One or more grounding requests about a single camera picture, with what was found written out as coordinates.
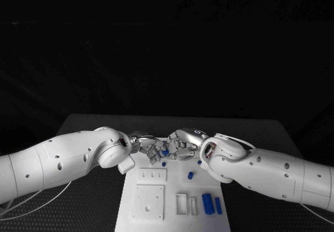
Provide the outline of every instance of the table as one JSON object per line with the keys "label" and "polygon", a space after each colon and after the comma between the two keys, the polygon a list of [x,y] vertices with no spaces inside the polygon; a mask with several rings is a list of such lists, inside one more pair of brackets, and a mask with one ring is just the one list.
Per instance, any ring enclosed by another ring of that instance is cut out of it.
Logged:
{"label": "table", "polygon": [[[156,137],[166,137],[183,127],[198,128],[211,136],[219,132],[248,141],[258,148],[303,157],[281,123],[267,119],[73,114],[58,135],[96,130],[103,126],[126,133],[137,130],[149,131]],[[85,177],[73,182],[61,197],[47,207],[19,219],[2,221],[0,231],[114,231],[124,179],[126,176],[120,174],[117,168],[94,168]],[[6,217],[15,217],[39,207],[58,195],[64,187],[45,190],[39,197],[13,210]],[[235,181],[222,184],[222,191],[231,231],[334,230],[334,226],[314,216],[300,204],[250,191]],[[332,212],[316,207],[311,209],[327,219],[334,220]]]}

